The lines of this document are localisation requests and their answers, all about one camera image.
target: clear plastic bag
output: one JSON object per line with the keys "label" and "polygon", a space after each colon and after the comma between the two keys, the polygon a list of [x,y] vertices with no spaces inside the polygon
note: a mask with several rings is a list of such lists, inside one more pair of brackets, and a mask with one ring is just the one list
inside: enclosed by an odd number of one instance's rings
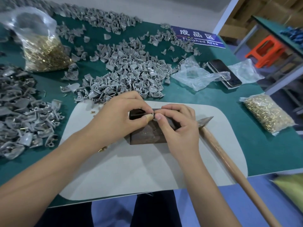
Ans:
{"label": "clear plastic bag", "polygon": [[190,56],[181,64],[181,70],[171,77],[191,87],[195,91],[199,91],[207,87],[210,82],[221,80],[220,78],[222,76],[226,80],[230,79],[229,72],[210,73],[199,66],[194,56]]}
{"label": "clear plastic bag", "polygon": [[265,130],[274,136],[286,127],[295,125],[294,120],[264,93],[240,98],[240,101],[253,113]]}
{"label": "clear plastic bag", "polygon": [[228,68],[241,80],[243,84],[255,83],[258,80],[265,78],[257,73],[251,59],[246,59],[234,65],[228,66]]}
{"label": "clear plastic bag", "polygon": [[26,71],[55,71],[73,63],[55,33],[57,22],[43,11],[34,7],[17,8],[2,13],[0,22],[21,40]]}

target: blue sign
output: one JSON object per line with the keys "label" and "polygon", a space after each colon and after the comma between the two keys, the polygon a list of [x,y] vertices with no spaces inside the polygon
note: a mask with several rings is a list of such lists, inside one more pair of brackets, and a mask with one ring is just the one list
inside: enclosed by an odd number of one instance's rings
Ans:
{"label": "blue sign", "polygon": [[199,30],[180,28],[177,26],[171,26],[171,28],[176,33],[176,36],[183,41],[191,40],[191,42],[194,42],[195,44],[225,48],[224,43],[216,34]]}

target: left hand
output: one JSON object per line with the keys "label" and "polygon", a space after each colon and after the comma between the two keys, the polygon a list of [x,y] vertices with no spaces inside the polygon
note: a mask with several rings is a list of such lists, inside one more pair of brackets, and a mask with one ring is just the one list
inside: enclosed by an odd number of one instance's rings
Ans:
{"label": "left hand", "polygon": [[[128,112],[138,108],[150,114],[130,120]],[[80,132],[86,137],[86,142],[101,149],[146,126],[154,118],[153,112],[138,92],[125,92],[108,101]]]}

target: wooden hammer handle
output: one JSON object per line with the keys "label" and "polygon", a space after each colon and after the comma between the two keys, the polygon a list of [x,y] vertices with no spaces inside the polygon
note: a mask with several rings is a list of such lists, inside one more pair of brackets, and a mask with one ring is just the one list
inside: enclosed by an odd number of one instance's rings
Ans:
{"label": "wooden hammer handle", "polygon": [[259,197],[254,188],[251,186],[251,184],[248,182],[248,180],[245,178],[243,173],[237,167],[237,165],[220,146],[214,135],[206,127],[200,128],[199,130],[201,136],[208,142],[209,146],[216,153],[216,155],[220,157],[229,173],[233,176],[236,182],[239,183],[248,197],[252,200],[264,219],[267,221],[268,225],[270,227],[282,227],[275,216],[267,208],[263,200]]}

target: orange stool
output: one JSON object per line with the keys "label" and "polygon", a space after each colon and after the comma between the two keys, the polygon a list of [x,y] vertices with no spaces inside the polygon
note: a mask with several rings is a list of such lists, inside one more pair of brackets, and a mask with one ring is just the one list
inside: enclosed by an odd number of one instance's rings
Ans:
{"label": "orange stool", "polygon": [[283,52],[285,52],[285,46],[272,35],[269,35],[247,53],[245,57],[255,57],[258,60],[255,64],[257,68],[262,68],[265,65],[270,67]]}

